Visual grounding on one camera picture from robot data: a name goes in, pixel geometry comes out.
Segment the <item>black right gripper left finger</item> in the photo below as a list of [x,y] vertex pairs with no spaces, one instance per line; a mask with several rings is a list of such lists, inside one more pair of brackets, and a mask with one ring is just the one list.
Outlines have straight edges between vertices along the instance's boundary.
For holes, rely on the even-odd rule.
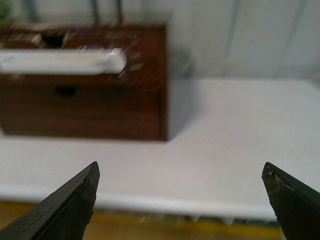
[[81,240],[93,215],[100,178],[92,162],[0,231],[2,240]]

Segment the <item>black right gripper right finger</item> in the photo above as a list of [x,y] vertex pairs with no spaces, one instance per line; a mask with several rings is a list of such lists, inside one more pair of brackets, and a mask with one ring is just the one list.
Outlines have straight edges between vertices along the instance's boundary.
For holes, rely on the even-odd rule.
[[320,238],[320,193],[266,162],[261,178],[285,239]]

